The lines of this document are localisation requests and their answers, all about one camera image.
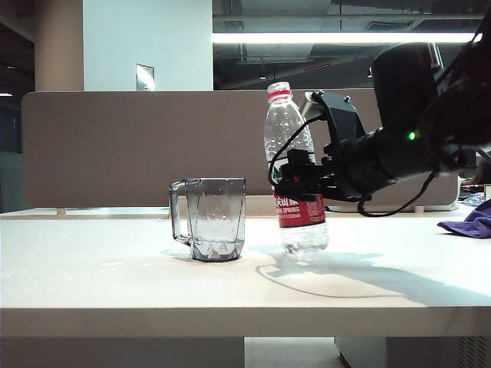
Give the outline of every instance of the glass mug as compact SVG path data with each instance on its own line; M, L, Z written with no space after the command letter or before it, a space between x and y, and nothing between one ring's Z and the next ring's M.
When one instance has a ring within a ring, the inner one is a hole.
M187 234L180 229L177 192L186 190ZM193 259L231 261L240 257L246 218L244 178L184 179L170 185L170 215L175 240L188 245Z

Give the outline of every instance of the table surface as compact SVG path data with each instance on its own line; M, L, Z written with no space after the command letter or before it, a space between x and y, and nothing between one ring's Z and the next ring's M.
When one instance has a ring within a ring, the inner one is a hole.
M436 225L471 210L329 213L303 260L248 218L226 263L192 261L168 219L2 219L2 336L490 335L491 239Z

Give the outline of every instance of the bottle cap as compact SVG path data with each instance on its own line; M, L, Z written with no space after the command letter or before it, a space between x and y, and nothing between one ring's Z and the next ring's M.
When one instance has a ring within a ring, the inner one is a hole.
M289 82L277 82L268 86L268 102L271 103L280 98L290 97L292 90Z

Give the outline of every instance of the fluorescent light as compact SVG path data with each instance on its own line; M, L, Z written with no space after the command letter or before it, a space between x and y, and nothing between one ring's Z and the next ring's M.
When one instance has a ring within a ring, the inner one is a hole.
M213 33L214 44L403 44L465 43L474 33Z

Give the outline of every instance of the office floor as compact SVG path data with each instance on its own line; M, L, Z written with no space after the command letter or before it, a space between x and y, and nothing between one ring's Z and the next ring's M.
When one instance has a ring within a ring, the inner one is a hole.
M247 337L245 368L344 368L333 337Z

